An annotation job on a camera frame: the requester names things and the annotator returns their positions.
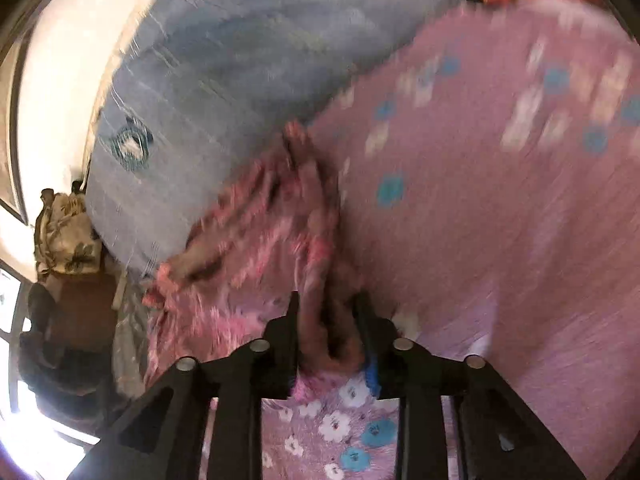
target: wall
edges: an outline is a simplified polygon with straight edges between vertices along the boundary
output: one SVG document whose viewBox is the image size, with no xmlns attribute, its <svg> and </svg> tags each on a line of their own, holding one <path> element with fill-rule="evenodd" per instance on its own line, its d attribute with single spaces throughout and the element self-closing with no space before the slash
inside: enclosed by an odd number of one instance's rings
<svg viewBox="0 0 640 480">
<path fill-rule="evenodd" d="M 33 33 L 18 103 L 18 166 L 31 225 L 40 191 L 82 176 L 89 123 L 114 47 L 152 0 L 52 0 Z M 0 258 L 35 278 L 33 227 L 0 208 Z"/>
</svg>

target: black metal frame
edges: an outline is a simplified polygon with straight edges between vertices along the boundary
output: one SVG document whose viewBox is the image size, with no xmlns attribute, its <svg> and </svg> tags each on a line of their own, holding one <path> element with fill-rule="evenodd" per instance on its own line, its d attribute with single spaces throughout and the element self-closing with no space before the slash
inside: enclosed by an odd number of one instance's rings
<svg viewBox="0 0 640 480">
<path fill-rule="evenodd" d="M 0 338 L 9 343 L 9 364 L 8 364 L 8 388 L 9 388 L 9 406 L 12 412 L 18 410 L 18 345 L 20 344 L 20 332 L 24 324 L 24 318 L 27 314 L 27 296 L 31 288 L 31 282 L 23 275 L 12 269 L 4 261 L 0 260 L 0 269 L 12 275 L 16 280 L 20 281 L 20 290 L 16 300 L 14 317 L 11 322 L 11 332 L 7 333 L 0 330 Z"/>
<path fill-rule="evenodd" d="M 519 396 L 479 356 L 431 355 L 353 305 L 367 355 L 367 386 L 400 399 L 397 480 L 447 480 L 441 396 L 452 396 L 462 480 L 584 480 Z M 218 398 L 207 478 L 259 480 L 261 399 L 286 399 L 296 377 L 298 295 L 262 339 L 200 364 L 185 357 L 114 424 L 68 480 L 196 480 L 210 400 Z"/>
</svg>

